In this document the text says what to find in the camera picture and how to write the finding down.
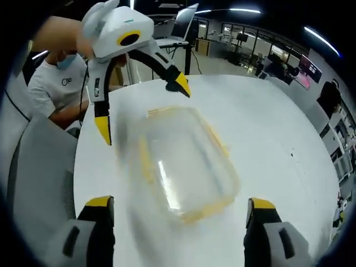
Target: man's arm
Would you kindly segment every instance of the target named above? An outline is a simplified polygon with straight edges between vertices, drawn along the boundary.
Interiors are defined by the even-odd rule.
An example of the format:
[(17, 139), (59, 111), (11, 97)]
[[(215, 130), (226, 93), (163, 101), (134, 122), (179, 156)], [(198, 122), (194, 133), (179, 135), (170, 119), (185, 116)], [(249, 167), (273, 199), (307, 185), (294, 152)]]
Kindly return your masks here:
[(55, 111), (50, 116), (49, 119), (53, 121), (56, 125), (58, 125), (62, 129), (66, 129), (73, 122), (79, 120), (86, 112), (88, 108), (89, 102), (83, 101), (82, 107), (80, 109), (80, 105), (73, 107), (66, 107), (61, 111)]
[(48, 92), (45, 90), (45, 84), (37, 76), (32, 76), (29, 84), (29, 94), (35, 108), (56, 125), (62, 129), (66, 129), (70, 124), (81, 118), (88, 108), (88, 101), (82, 102), (81, 111), (80, 105), (66, 107), (61, 111), (57, 111)]
[(50, 17), (36, 33), (32, 51), (77, 50), (88, 59), (93, 57), (91, 42), (82, 33), (83, 24), (69, 18)]

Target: white t-shirt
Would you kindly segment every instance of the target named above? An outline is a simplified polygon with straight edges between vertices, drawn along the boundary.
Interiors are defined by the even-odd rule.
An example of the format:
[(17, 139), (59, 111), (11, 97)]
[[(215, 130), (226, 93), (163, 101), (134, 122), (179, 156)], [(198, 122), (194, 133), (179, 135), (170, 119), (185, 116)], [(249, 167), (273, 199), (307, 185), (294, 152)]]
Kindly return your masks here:
[[(85, 72), (85, 61), (79, 55), (65, 70), (59, 70), (44, 60), (28, 84), (35, 108), (49, 117), (54, 111), (79, 105)], [(83, 101), (87, 99), (84, 87)]]

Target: face mask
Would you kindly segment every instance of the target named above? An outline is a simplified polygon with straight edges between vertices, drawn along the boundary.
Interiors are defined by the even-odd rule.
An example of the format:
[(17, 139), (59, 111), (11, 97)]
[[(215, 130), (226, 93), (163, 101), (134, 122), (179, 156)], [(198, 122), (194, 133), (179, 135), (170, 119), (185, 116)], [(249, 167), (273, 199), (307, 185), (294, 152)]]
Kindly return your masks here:
[(65, 70), (67, 69), (73, 62), (73, 60), (76, 58), (77, 55), (69, 55), (66, 57), (65, 60), (57, 62), (57, 68), (59, 70)]

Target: white table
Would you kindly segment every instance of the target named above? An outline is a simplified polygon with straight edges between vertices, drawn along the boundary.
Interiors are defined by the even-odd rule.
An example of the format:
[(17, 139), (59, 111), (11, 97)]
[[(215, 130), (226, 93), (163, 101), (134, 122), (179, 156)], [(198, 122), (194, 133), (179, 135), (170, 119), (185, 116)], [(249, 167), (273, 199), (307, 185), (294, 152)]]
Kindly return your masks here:
[[(113, 146), (107, 146), (87, 111), (74, 174), (77, 214), (93, 197), (115, 197), (115, 266), (243, 266), (248, 198), (275, 204), (309, 242), (313, 258), (330, 240), (338, 179), (330, 156), (303, 112), (273, 84), (241, 76), (190, 76), (190, 99), (154, 80), (110, 93)], [(130, 190), (119, 135), (125, 121), (147, 110), (192, 106), (230, 151), (241, 188), (222, 214), (172, 228), (155, 205)], [(137, 210), (132, 202), (137, 202)]]

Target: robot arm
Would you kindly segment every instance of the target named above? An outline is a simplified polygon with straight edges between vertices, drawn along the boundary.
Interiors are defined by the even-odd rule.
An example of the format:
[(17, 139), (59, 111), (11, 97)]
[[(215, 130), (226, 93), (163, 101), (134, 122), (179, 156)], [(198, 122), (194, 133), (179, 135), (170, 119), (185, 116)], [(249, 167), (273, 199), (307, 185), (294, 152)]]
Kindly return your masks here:
[(95, 123), (108, 145), (111, 145), (108, 85), (117, 56), (128, 53), (165, 80), (167, 91), (191, 95), (183, 73), (153, 39), (153, 20), (128, 7), (117, 7), (119, 1), (97, 3), (83, 19), (84, 35), (93, 40), (95, 54), (88, 63), (89, 98), (94, 103)]

